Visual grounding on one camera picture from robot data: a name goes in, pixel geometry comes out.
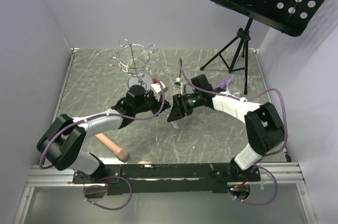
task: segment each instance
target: purple brush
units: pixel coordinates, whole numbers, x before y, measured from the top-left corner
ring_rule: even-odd
[[[220,82],[218,82],[213,88],[223,88],[223,89],[227,89],[227,83],[229,80],[231,80],[232,76],[228,76],[225,79],[221,80]]]

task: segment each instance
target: wall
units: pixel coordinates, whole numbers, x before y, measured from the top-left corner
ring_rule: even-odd
[[[299,161],[320,223],[336,223],[338,0],[326,0],[302,36],[268,31],[259,61],[286,103],[288,150]],[[272,95],[279,106],[278,97]]]
[[[43,0],[0,0],[0,216],[12,223],[70,50]]]
[[[221,48],[247,22],[209,0],[46,1],[73,48],[116,48],[125,38],[160,48]],[[258,48],[267,31],[254,22],[250,47]]]

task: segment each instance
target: metal frame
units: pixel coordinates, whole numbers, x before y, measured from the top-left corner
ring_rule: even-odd
[[[67,83],[67,79],[69,76],[69,72],[72,66],[72,62],[74,59],[74,54],[78,49],[72,49],[72,53],[70,56],[69,65],[67,67],[67,71],[65,74],[65,78],[63,80],[61,93],[59,95],[59,101],[55,110],[54,118],[56,118],[59,105],[61,103],[62,95],[64,92],[65,84]],[[265,80],[262,76],[264,86],[266,86]],[[304,177],[297,162],[276,162],[276,163],[261,163],[261,166],[267,168],[275,177],[279,184],[297,184],[299,197],[301,199],[304,212],[307,218],[308,223],[317,224],[316,215],[314,213],[314,209],[311,204],[311,200],[309,198],[308,192],[306,190]],[[21,198],[21,202],[18,208],[18,211],[15,216],[14,224],[24,224],[30,203],[31,198],[34,193],[35,187],[68,187],[68,186],[77,186],[82,187],[86,186],[86,184],[73,184],[74,170],[66,169],[64,171],[58,171],[55,168],[50,168],[48,170],[40,170],[39,166],[34,165],[31,166],[29,175],[27,178],[27,182],[25,184],[25,189]],[[260,170],[261,181],[260,182],[248,182],[248,184],[272,184],[273,180],[264,170]]]

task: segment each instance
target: gray marble tabletop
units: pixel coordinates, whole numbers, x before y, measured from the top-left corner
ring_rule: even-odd
[[[182,58],[188,77],[201,74],[200,66],[207,62],[217,49],[159,49],[151,55],[148,69],[168,86],[166,100],[180,90],[174,87],[178,76],[178,60]],[[234,50],[226,50],[224,58],[230,63]],[[102,112],[116,104],[127,91],[129,76],[114,61],[115,50],[78,50],[74,55],[70,73],[62,94],[58,114],[71,117]],[[240,58],[235,68],[243,67]],[[221,59],[215,59],[203,73],[211,84],[229,74]],[[265,90],[255,54],[249,51],[248,95],[254,97]],[[267,102],[263,95],[256,102]],[[105,132],[115,143],[130,154],[128,163],[205,163],[229,162],[248,143],[245,125],[225,113],[199,107],[191,116],[176,121],[166,121],[170,109],[147,121],[135,121],[120,130]],[[139,114],[147,117],[152,113]],[[87,138],[82,150],[92,152],[105,163],[120,163],[114,154],[95,137]],[[283,153],[266,158],[266,161],[284,162]]]

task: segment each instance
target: tabletop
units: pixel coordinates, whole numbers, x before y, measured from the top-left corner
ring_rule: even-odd
[[[110,58],[116,55],[115,51],[80,49],[73,55],[58,114],[66,113],[71,117],[92,115],[107,110],[125,96],[129,75],[119,66],[109,65],[112,64]],[[218,49],[158,49],[151,54],[147,68],[153,77],[167,85],[165,99],[172,105],[172,96],[180,92],[174,86],[179,75],[179,58],[182,58],[189,78],[203,73],[215,85],[229,76],[221,59],[216,58],[203,72],[200,66],[217,52]],[[223,57],[230,63],[234,52],[225,50]],[[244,59],[240,57],[235,68],[243,65]],[[246,97],[254,97],[264,90],[256,55],[249,50]],[[255,100],[259,103],[267,101],[266,94]],[[129,153],[130,164],[229,162],[248,144],[245,125],[228,114],[198,107],[191,116],[168,123],[166,120],[170,110],[165,110],[156,118],[135,121],[125,128],[104,133]],[[148,112],[137,116],[147,117],[151,114]],[[86,138],[81,150],[95,154],[105,163],[120,163],[113,152],[95,137]],[[266,161],[284,162],[286,159],[280,153],[267,157]]]

